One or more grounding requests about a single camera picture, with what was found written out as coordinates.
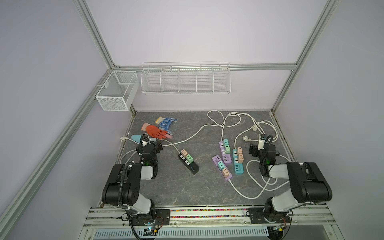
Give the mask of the black power strip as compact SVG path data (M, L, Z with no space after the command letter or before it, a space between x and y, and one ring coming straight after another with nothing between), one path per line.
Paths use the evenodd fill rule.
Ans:
M182 154L178 154L178 158L193 175L199 172L200 168L195 162L189 162Z

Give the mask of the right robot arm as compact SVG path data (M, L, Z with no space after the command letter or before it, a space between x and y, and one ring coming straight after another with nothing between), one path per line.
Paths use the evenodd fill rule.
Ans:
M259 170L265 178L286 179L290 189L267 199L264 216L287 214L290 210L306 204L321 204L333 197L333 192L318 165L313 162L287 162L277 164L277 150L272 144L259 149L251 144L249 154L259 158Z

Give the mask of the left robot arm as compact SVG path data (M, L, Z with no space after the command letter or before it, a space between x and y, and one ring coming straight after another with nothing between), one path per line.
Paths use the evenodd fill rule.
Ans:
M138 163L114 165L102 192L103 204L122 209L129 216L155 219L155 204L140 193L140 186L142 180L156 178L159 170L157 154L162 149L160 143L150 139L136 148L140 156Z

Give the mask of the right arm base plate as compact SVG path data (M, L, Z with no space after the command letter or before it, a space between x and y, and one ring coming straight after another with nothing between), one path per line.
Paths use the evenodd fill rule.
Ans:
M246 216L250 218L252 224L289 224L291 215L289 213L270 213L267 214L265 208L255 207L246 211Z

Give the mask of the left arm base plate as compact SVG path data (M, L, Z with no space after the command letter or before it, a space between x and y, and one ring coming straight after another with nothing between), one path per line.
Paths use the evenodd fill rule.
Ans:
M170 209L158 209L151 210L146 215L132 216L131 221L134 226L168 226L171 220Z

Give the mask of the green USB charger plug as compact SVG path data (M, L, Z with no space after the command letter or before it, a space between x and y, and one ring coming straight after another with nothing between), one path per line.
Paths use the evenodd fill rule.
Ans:
M186 156L186 160L187 160L190 164L194 161L193 157L192 157L191 155L189 155L189 154Z

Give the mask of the pink USB charger plug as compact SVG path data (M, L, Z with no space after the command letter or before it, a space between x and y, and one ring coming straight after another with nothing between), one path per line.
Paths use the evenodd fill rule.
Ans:
M186 157L188 155L188 152L185 149L181 150L181 154Z

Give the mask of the purple power strip front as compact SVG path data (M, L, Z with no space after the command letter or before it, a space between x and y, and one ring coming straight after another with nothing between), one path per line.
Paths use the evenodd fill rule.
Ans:
M227 166L224 164L223 160L219 157L219 155L212 157L212 161L215 165L215 168L220 172L220 175L225 179L225 181L228 181L233 177L233 175L231 174Z

